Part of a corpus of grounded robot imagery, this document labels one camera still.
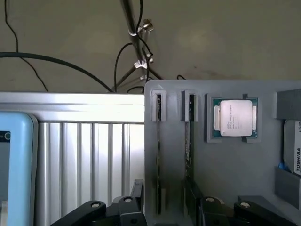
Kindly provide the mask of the silver hard disk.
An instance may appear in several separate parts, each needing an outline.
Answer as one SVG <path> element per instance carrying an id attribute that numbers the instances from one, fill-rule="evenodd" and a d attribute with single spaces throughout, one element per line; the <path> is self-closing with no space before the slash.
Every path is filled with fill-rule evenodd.
<path id="1" fill-rule="evenodd" d="M 285 166 L 301 177 L 301 121 L 285 121 L 283 158 Z"/>

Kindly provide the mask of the light blue teach pendant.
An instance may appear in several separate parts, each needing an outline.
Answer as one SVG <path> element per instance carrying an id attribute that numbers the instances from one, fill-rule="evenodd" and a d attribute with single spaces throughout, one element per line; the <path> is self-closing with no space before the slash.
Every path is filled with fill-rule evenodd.
<path id="1" fill-rule="evenodd" d="M 38 121 L 0 111 L 0 226 L 33 226 Z"/>

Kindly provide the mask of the silver tripod stand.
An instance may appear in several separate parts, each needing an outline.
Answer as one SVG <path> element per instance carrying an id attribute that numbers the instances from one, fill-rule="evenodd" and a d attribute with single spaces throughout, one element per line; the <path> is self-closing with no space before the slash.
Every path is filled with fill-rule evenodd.
<path id="1" fill-rule="evenodd" d="M 147 82 L 150 79 L 150 74 L 154 75 L 157 79 L 162 80 L 154 69 L 151 68 L 153 62 L 153 53 L 147 44 L 147 39 L 151 31 L 154 30 L 153 24 L 150 19 L 144 19 L 143 17 L 143 0 L 139 0 L 139 17 L 135 20 L 134 9 L 131 0 L 119 0 L 123 9 L 123 13 L 127 23 L 127 31 L 130 38 L 130 42 L 125 44 L 116 57 L 114 65 L 114 86 L 113 90 L 117 92 L 118 87 L 135 71 L 142 71 L 142 80 Z M 129 46 L 134 48 L 137 61 L 126 72 L 120 80 L 117 80 L 117 67 L 121 53 Z"/>

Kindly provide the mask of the silver CPU chip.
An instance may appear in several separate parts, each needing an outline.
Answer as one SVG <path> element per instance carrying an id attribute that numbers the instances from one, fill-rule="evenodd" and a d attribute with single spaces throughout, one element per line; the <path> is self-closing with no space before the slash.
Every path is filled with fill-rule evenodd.
<path id="1" fill-rule="evenodd" d="M 225 99 L 214 97 L 212 138 L 257 138 L 258 99 Z"/>

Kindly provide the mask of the grey parts rack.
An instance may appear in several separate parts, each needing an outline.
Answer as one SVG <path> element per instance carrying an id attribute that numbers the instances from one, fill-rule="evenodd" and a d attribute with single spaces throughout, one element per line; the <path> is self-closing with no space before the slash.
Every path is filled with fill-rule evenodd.
<path id="1" fill-rule="evenodd" d="M 185 175 L 184 92 L 195 95 L 194 179 Z M 160 122 L 161 214 L 156 214 L 156 96 Z M 145 218 L 148 226 L 194 226 L 189 189 L 233 208 L 253 201 L 301 226 L 301 177 L 284 163 L 284 124 L 301 121 L 301 81 L 152 80 L 145 88 Z M 212 138 L 214 97 L 258 99 L 257 138 Z"/>

